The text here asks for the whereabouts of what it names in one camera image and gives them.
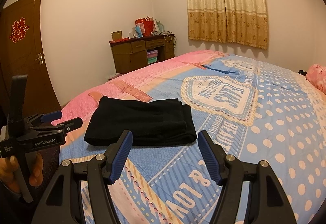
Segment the left hand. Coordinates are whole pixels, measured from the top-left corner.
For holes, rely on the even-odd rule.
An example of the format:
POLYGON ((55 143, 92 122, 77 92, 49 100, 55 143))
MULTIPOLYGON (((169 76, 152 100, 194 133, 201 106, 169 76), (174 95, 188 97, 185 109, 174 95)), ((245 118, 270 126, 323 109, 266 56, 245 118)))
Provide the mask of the left hand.
MULTIPOLYGON (((20 193, 18 182, 18 173, 22 170, 15 156, 10 158, 1 158, 1 182, 13 193, 20 193)), ((40 153, 37 153, 32 164, 32 172, 29 176, 29 184, 32 187, 38 187, 43 182, 43 158, 40 153)))

